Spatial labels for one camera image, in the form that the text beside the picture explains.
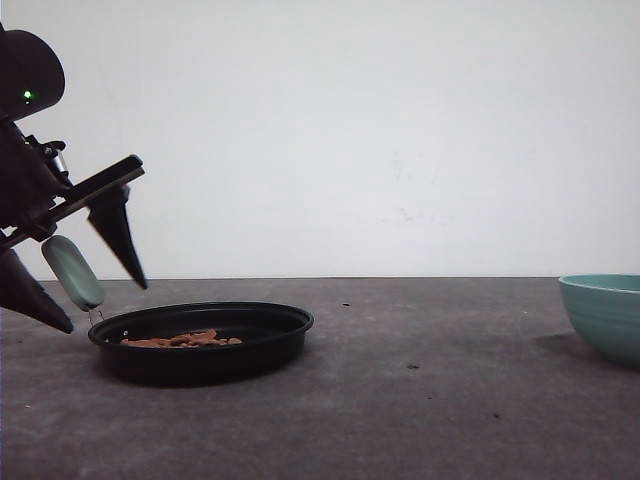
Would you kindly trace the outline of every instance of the concrete surface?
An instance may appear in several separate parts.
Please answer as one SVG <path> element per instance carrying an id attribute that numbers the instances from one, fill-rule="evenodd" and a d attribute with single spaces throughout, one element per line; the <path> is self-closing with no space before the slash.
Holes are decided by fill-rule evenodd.
<path id="1" fill-rule="evenodd" d="M 105 282 L 111 316 L 191 301 L 312 311 L 303 355 L 242 382 L 128 385 L 86 314 L 4 311 L 6 479 L 637 479 L 640 376 L 571 328 L 555 279 Z"/>

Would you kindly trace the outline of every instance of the white backdrop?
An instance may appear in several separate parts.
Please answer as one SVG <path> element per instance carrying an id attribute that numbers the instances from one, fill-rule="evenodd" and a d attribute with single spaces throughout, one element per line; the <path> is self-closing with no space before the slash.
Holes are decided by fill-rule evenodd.
<path id="1" fill-rule="evenodd" d="M 640 270 L 640 2 L 4 0 L 151 278 Z M 59 226 L 126 278 L 77 213 Z M 38 245 L 18 252 L 52 278 Z"/>

